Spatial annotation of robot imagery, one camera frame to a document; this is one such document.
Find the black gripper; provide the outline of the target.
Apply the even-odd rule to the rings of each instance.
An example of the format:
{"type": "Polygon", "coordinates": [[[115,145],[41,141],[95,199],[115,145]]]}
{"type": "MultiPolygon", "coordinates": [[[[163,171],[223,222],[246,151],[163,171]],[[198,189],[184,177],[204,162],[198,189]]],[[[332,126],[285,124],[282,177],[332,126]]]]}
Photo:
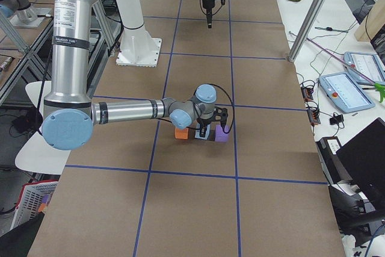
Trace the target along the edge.
{"type": "Polygon", "coordinates": [[[208,125],[215,121],[215,116],[210,116],[204,119],[202,116],[199,117],[199,137],[208,137],[208,125]]]}
{"type": "Polygon", "coordinates": [[[212,9],[215,7],[215,0],[202,0],[203,8],[206,10],[206,21],[208,28],[212,28],[212,9]]]}

